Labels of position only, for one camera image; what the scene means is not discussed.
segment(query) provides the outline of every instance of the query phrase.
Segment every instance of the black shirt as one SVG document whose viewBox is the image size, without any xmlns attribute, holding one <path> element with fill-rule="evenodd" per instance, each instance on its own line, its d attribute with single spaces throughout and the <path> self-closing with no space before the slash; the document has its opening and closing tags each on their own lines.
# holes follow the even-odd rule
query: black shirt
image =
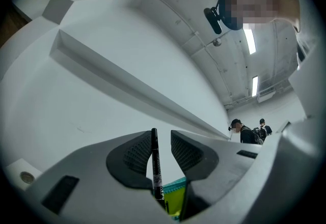
<svg viewBox="0 0 326 224">
<path fill-rule="evenodd" d="M 271 128 L 268 125 L 265 125 L 265 129 L 266 129 L 268 135 L 270 135 L 272 133 Z"/>
<path fill-rule="evenodd" d="M 240 142 L 245 144 L 256 144 L 255 134 L 245 125 L 243 125 L 240 130 Z"/>
</svg>

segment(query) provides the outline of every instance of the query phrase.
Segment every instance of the ceiling light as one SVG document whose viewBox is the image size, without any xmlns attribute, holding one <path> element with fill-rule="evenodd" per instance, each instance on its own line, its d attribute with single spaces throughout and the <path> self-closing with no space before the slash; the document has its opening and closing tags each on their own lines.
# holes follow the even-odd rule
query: ceiling light
<svg viewBox="0 0 326 224">
<path fill-rule="evenodd" d="M 258 76 L 253 77 L 253 94 L 252 97 L 257 95 L 257 88 L 258 88 Z"/>
<path fill-rule="evenodd" d="M 249 48 L 249 53 L 253 54 L 253 53 L 256 52 L 256 46 L 255 46 L 253 31 L 251 29 L 243 29 L 243 31 L 244 31 L 244 34 L 246 35 L 248 48 Z"/>
</svg>

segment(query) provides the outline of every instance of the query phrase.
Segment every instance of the round hole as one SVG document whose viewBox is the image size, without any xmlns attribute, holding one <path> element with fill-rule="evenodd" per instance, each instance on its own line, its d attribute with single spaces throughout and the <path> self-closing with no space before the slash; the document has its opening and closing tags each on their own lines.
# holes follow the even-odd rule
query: round hole
<svg viewBox="0 0 326 224">
<path fill-rule="evenodd" d="M 28 172 L 21 172 L 20 178 L 23 182 L 28 184 L 31 184 L 35 180 L 34 176 Z"/>
</svg>

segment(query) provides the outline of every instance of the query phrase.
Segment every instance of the person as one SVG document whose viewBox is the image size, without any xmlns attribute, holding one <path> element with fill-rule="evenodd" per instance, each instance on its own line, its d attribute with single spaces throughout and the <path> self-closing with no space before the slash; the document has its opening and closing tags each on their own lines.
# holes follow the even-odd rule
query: person
<svg viewBox="0 0 326 224">
<path fill-rule="evenodd" d="M 265 124 L 264 118 L 260 119 L 259 124 L 260 124 L 260 128 L 263 128 L 266 131 L 267 135 L 271 135 L 273 131 L 268 125 Z"/>
<path fill-rule="evenodd" d="M 297 39 L 298 69 L 315 49 L 324 50 L 325 27 L 312 0 L 219 0 L 222 12 L 236 24 L 253 28 L 282 20 L 291 24 Z"/>
<path fill-rule="evenodd" d="M 234 119 L 231 122 L 231 129 L 233 133 L 240 132 L 240 142 L 245 144 L 257 144 L 255 141 L 255 134 L 253 131 L 245 126 L 239 119 Z"/>
</svg>

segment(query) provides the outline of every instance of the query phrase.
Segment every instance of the rectangular light fixture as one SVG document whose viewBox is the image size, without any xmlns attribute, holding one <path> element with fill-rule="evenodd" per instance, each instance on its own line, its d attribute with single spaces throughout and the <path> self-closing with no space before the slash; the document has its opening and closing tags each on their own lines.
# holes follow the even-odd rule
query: rectangular light fixture
<svg viewBox="0 0 326 224">
<path fill-rule="evenodd" d="M 256 45 L 255 45 L 253 31 L 251 29 L 243 29 L 243 31 L 244 31 L 244 34 L 246 35 L 249 53 L 253 54 L 256 52 Z"/>
<path fill-rule="evenodd" d="M 257 95 L 257 89 L 258 89 L 258 76 L 253 77 L 253 94 L 252 97 Z"/>
</svg>

